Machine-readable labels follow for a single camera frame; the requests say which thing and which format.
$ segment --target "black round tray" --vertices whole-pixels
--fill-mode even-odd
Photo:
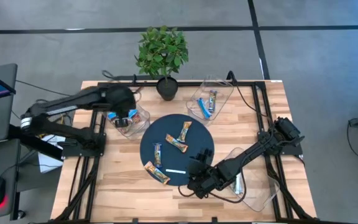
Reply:
[[[167,134],[175,139],[183,128],[183,122],[192,121],[186,135],[184,144],[188,146],[187,151],[182,153],[177,147],[165,140]],[[214,141],[206,127],[199,121],[183,114],[170,114],[154,121],[146,130],[140,143],[140,159],[143,165],[151,161],[154,165],[154,143],[161,143],[161,163],[158,168],[166,176],[171,178],[167,183],[172,186],[186,185],[189,182],[187,166],[190,157],[196,157],[197,153],[204,152],[206,148],[214,152]],[[208,157],[206,163],[211,165],[213,156]],[[167,172],[166,169],[185,171],[186,174]]]

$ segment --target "black cable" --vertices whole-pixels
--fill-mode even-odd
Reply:
[[[221,196],[218,196],[212,192],[210,192],[209,194],[211,194],[212,196],[218,198],[218,199],[221,199],[221,200],[224,200],[225,202],[230,202],[230,203],[240,203],[242,202],[245,197],[246,197],[246,194],[247,194],[247,186],[246,186],[246,180],[244,178],[244,172],[242,171],[242,167],[241,167],[241,178],[242,178],[242,184],[244,184],[244,193],[242,194],[242,197],[239,199],[239,200],[236,200],[236,201],[232,201],[232,200],[229,200],[227,198],[224,198],[224,197],[221,197]]]
[[[68,115],[68,113],[65,113],[65,115],[63,116],[63,119],[65,119],[65,118],[68,118],[68,121],[69,121],[69,125],[71,125],[72,124],[72,122],[73,122],[73,118],[71,118],[71,116],[70,115]]]
[[[117,80],[116,80],[116,77],[114,77],[114,75],[112,75],[112,73],[110,73],[110,72],[107,71],[107,70],[102,70],[102,76],[104,76],[104,77],[106,77],[106,78],[108,78],[108,79],[117,81]]]
[[[351,127],[351,124],[348,123],[348,124],[347,124],[347,129],[346,129],[347,143],[349,143],[349,147],[350,147],[350,149],[352,150],[352,152],[353,152],[355,155],[358,156],[358,153],[355,152],[355,150],[354,150],[353,147],[352,147],[351,141],[349,140],[349,128],[350,128],[350,127]]]
[[[242,93],[241,93],[241,91],[240,91],[240,88],[239,88],[239,85],[236,83],[236,87],[237,87],[237,90],[239,91],[239,93],[240,93],[240,96],[241,96],[241,98],[242,98],[242,100],[243,100],[243,102],[251,109],[251,110],[253,110],[253,111],[255,111],[257,114],[259,114],[259,115],[261,115],[261,116],[264,116],[264,117],[266,117],[267,119],[268,119],[268,121],[270,122],[270,137],[269,137],[269,139],[266,141],[266,143],[265,144],[267,144],[267,143],[269,143],[270,142],[270,140],[272,140],[273,139],[273,121],[272,121],[272,119],[269,117],[269,116],[267,116],[267,115],[265,115],[265,114],[262,114],[261,112],[259,112],[259,111],[257,111],[255,108],[253,108],[253,107],[251,107],[251,105],[249,105],[248,103],[247,103],[247,101],[246,101],[246,99],[244,98],[244,96],[242,95]],[[242,202],[244,199],[245,199],[245,197],[246,197],[246,192],[247,192],[247,187],[246,187],[246,180],[245,180],[245,178],[244,178],[244,173],[243,173],[243,171],[242,171],[242,167],[244,166],[244,163],[245,163],[245,161],[246,161],[246,157],[242,160],[242,162],[241,162],[241,177],[242,177],[242,183],[244,184],[244,194],[242,195],[242,197],[239,199],[239,200],[237,200],[237,201],[232,201],[232,200],[229,200],[229,199],[226,199],[226,198],[224,198],[224,197],[220,197],[220,196],[218,196],[218,195],[216,195],[216,194],[214,194],[214,193],[209,193],[209,194],[211,194],[212,196],[214,196],[214,197],[216,197],[216,198],[219,198],[219,199],[221,199],[221,200],[224,200],[224,201],[226,201],[226,202],[230,202],[230,203],[240,203],[240,202]]]
[[[74,183],[75,183],[75,178],[77,176],[77,171],[78,171],[78,166],[80,164],[80,161],[81,161],[81,157],[78,157],[78,160],[77,160],[77,164],[75,165],[75,171],[74,171],[74,177],[73,177],[73,182],[71,183],[71,189],[70,189],[70,194],[68,196],[68,204],[70,203],[71,201],[71,196],[73,195],[73,189],[74,189]]]
[[[53,139],[55,136],[56,136],[56,135],[53,135],[50,139],[46,140],[46,142],[49,142],[49,140]],[[2,172],[2,174],[0,175],[0,177],[2,177],[2,175],[4,175],[5,172],[8,171],[10,168],[12,168],[12,167],[14,167],[14,166],[19,166],[19,165],[22,165],[22,164],[28,164],[28,162],[23,162],[23,163],[19,163],[19,162],[18,162],[18,163],[14,164],[14,165],[11,165],[10,167],[6,168],[6,169],[4,170],[4,172]]]
[[[191,196],[193,196],[193,195],[196,193],[196,192],[193,192],[193,193],[191,193],[191,194],[189,194],[189,195],[185,195],[184,193],[181,192],[181,190],[180,190],[180,185],[178,186],[178,191],[179,191],[179,194],[182,195],[182,196],[184,196],[184,197],[191,197]]]
[[[51,92],[51,93],[56,93],[56,94],[59,94],[59,95],[62,95],[62,96],[71,96],[71,95],[69,95],[69,94],[59,93],[59,92],[56,92],[56,91],[48,90],[48,89],[46,89],[46,88],[42,88],[42,87],[39,87],[39,86],[30,84],[30,83],[26,83],[26,82],[23,82],[23,81],[20,81],[20,80],[16,80],[16,81],[19,82],[19,83],[23,83],[23,84],[32,86],[32,87],[34,87],[34,88],[38,88],[38,89],[40,89],[40,90],[45,90],[45,91],[48,91],[48,92]]]
[[[17,119],[21,120],[20,117],[19,117],[17,114],[15,114],[15,112],[13,112],[13,110],[12,110],[12,114],[13,114]]]
[[[301,157],[299,157],[299,155],[293,155],[295,156],[295,158],[297,158],[299,161],[301,161],[303,163],[303,166],[306,167],[305,162],[303,161],[303,159]]]
[[[15,166],[25,165],[25,164],[31,165],[31,166],[61,167],[61,166],[49,166],[49,165],[45,165],[45,164],[32,164],[32,163],[30,163],[30,162],[23,162],[23,163],[21,163],[21,164],[20,164],[20,163],[17,163],[17,164],[11,165],[10,167],[6,168],[6,169],[4,170],[4,172],[2,172],[2,174],[0,175],[0,177],[2,177],[2,176],[5,174],[5,172],[8,171],[10,168],[15,167]]]

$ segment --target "clear plastic bin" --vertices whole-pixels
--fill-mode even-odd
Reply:
[[[123,136],[130,140],[135,140],[141,137],[146,129],[150,126],[150,113],[139,105],[136,105],[136,109],[137,114],[140,117],[139,122],[131,122],[131,124],[125,128],[116,128]],[[109,119],[108,113],[104,113],[103,115],[105,115],[106,119],[115,127],[114,122]]]
[[[233,149],[225,159],[230,159],[244,152],[242,148]],[[259,156],[242,168],[246,180],[246,197],[243,202],[256,212],[262,211],[280,190],[278,182],[266,173],[263,156]],[[241,174],[237,181],[229,186],[238,198],[244,193]]]
[[[204,107],[208,110],[209,108],[209,94],[213,91],[217,91],[216,93],[216,101],[215,101],[215,110],[211,113],[209,118],[205,118],[199,104],[198,99],[202,98]],[[220,80],[218,78],[214,78],[212,76],[208,76],[200,85],[200,87],[196,90],[193,96],[186,102],[186,107],[188,110],[189,116],[203,123],[204,125],[211,124],[212,121],[218,116],[219,112],[223,108],[227,99],[229,99],[231,93],[233,92],[233,86],[225,82],[224,80]]]

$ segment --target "green leaves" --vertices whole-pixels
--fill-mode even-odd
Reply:
[[[179,56],[176,56],[174,62],[175,62],[175,65],[176,65],[176,66],[179,66],[179,65],[180,65],[180,57],[179,57]]]
[[[180,65],[188,62],[187,42],[177,28],[169,31],[167,26],[160,30],[149,27],[141,36],[139,55],[135,56],[139,74],[146,73],[152,78],[158,78],[160,74],[168,76],[172,72],[178,73]]]
[[[161,62],[163,60],[163,57],[161,55],[154,56],[153,58],[156,62]]]
[[[173,45],[168,45],[168,50],[169,52],[175,52],[176,50],[178,50],[178,47]]]

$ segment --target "wooden table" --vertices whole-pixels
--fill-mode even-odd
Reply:
[[[97,84],[97,81],[86,81],[83,82],[82,88]],[[283,83],[266,81],[266,86],[273,118],[281,116],[291,119]],[[240,89],[247,102],[254,105],[251,87],[243,86]],[[186,100],[195,90],[196,87],[180,87],[173,101],[163,101],[155,87],[145,87],[138,104],[150,113],[151,121],[167,114],[187,114]],[[264,112],[261,92],[259,92],[259,101]],[[89,126],[91,113],[85,110],[76,111],[74,127]],[[255,112],[244,104],[236,89],[215,122],[207,128],[212,134],[215,145],[212,165],[224,159],[236,147],[246,149],[251,146],[256,142],[256,134],[259,130]],[[220,222],[275,220],[271,202],[261,212],[255,212],[243,203],[231,204],[213,196],[205,199],[198,199],[195,196],[182,197],[177,187],[161,184],[144,170],[139,156],[141,138],[135,141],[127,140],[110,123],[106,125],[105,132],[108,137],[107,146],[99,165],[92,222],[131,222],[133,218],[139,218],[140,222],[210,222],[212,217],[217,217]],[[282,156],[282,160],[289,191],[305,211],[315,217],[303,164],[294,156]],[[77,158],[69,158],[64,162],[51,218],[57,217],[67,206],[76,161]],[[80,169],[81,166],[74,193],[78,186]],[[246,169],[255,175],[260,175],[261,179],[267,178],[262,157],[248,164]],[[247,187],[252,196],[258,184],[251,180],[251,183],[247,183]],[[186,194],[189,192],[185,186],[182,189]],[[236,199],[229,189],[215,193],[232,200]],[[285,216],[280,192],[278,198],[282,216]],[[86,200],[83,200],[80,218],[85,215],[85,207]]]

